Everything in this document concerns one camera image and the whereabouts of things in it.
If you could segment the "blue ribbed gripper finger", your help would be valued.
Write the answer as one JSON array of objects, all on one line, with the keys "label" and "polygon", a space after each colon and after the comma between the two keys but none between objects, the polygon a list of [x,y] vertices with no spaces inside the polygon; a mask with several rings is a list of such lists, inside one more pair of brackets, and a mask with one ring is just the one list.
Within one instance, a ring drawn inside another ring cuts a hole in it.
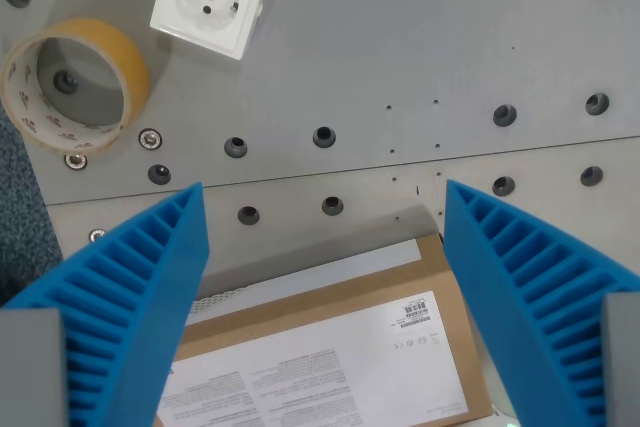
[{"label": "blue ribbed gripper finger", "polygon": [[209,258],[196,183],[26,287],[8,310],[60,314],[72,426],[150,426]]},{"label": "blue ribbed gripper finger", "polygon": [[638,275],[454,180],[443,248],[521,425],[606,425],[603,307]]}]

